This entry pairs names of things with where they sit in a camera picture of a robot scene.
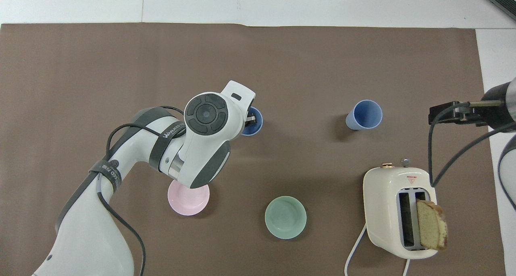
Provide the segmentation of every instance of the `black cable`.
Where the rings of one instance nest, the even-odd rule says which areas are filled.
[[[171,109],[171,110],[177,111],[177,112],[181,113],[181,115],[183,115],[183,116],[185,115],[185,113],[181,109],[178,109],[176,107],[171,107],[171,106],[160,106],[160,107],[162,107],[163,109]]]
[[[137,127],[140,129],[144,129],[145,131],[149,131],[150,133],[153,133],[156,136],[160,135],[160,133],[154,131],[153,129],[150,129],[147,126],[142,126],[142,125],[138,125],[138,124],[134,124],[134,123],[127,123],[127,124],[120,125],[116,129],[114,129],[113,132],[111,132],[111,134],[109,134],[109,137],[107,138],[106,155],[104,157],[105,160],[109,160],[111,158],[110,147],[111,147],[111,140],[112,140],[114,134],[116,132],[118,132],[120,129],[123,129],[125,127]]]
[[[124,219],[122,219],[122,217],[120,217],[120,215],[115,212],[113,210],[113,208],[111,208],[111,206],[109,206],[109,204],[106,202],[106,200],[104,199],[104,197],[102,196],[102,192],[97,192],[97,196],[98,196],[98,199],[100,199],[100,202],[102,203],[102,205],[104,206],[104,208],[109,212],[111,213],[111,215],[113,215],[116,219],[118,219],[118,221],[120,221],[128,230],[130,230],[134,236],[138,239],[138,241],[140,242],[140,246],[141,246],[141,254],[142,254],[142,259],[141,259],[141,268],[140,268],[140,276],[143,276],[144,274],[144,269],[145,269],[145,259],[146,259],[146,254],[145,254],[145,245],[144,245],[144,241],[141,239],[140,235],[138,235],[138,233],[136,232],[135,229],[133,229],[133,227],[131,225],[129,225]]]
[[[450,168],[450,166],[452,166],[452,164],[462,155],[464,154],[466,151],[468,151],[471,147],[475,146],[476,144],[479,144],[480,142],[482,142],[482,140],[486,139],[486,138],[489,138],[495,134],[498,134],[500,132],[503,132],[507,129],[512,129],[516,127],[516,122],[512,122],[512,123],[509,123],[509,124],[505,124],[501,127],[498,127],[497,129],[494,129],[490,132],[487,132],[485,133],[484,135],[478,137],[477,139],[473,140],[472,142],[470,142],[470,144],[466,145],[463,149],[461,149],[459,152],[457,152],[457,154],[455,154],[450,160],[448,163],[446,163],[446,165],[443,167],[443,169],[441,170],[441,172],[439,172],[439,174],[437,175],[437,177],[435,178],[435,181],[433,182],[433,184],[431,183],[432,187],[435,187],[437,185],[437,183],[439,183],[439,181],[441,180],[441,178],[443,177],[444,173],[448,170],[448,168]]]
[[[432,174],[432,135],[433,135],[433,128],[435,127],[435,124],[439,123],[439,120],[442,118],[442,116],[446,115],[447,113],[453,111],[454,109],[457,109],[459,107],[468,107],[470,105],[470,102],[464,102],[464,103],[458,103],[453,106],[450,106],[435,116],[435,118],[432,121],[432,124],[430,125],[430,131],[428,132],[428,175],[430,177],[430,185],[433,185],[433,174]]]

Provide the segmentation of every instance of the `pink bowl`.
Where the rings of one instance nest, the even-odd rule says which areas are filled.
[[[183,216],[193,216],[205,208],[210,199],[210,188],[188,188],[173,180],[168,187],[168,203],[175,212]]]

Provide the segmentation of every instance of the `white table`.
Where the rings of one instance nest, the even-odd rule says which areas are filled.
[[[484,89],[516,77],[516,21],[488,0],[0,0],[3,24],[88,22],[474,28]],[[490,139],[495,175],[511,137]],[[495,185],[506,271],[516,276],[516,212]]]

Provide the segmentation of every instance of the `toaster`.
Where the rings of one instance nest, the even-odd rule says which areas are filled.
[[[420,243],[416,199],[437,203],[426,171],[385,163],[367,171],[363,190],[367,235],[374,245],[405,259],[437,253]]]

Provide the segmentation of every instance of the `circular gray button pad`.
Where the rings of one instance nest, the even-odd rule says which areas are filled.
[[[225,100],[216,94],[203,94],[193,98],[186,106],[185,121],[199,135],[212,135],[227,122]]]

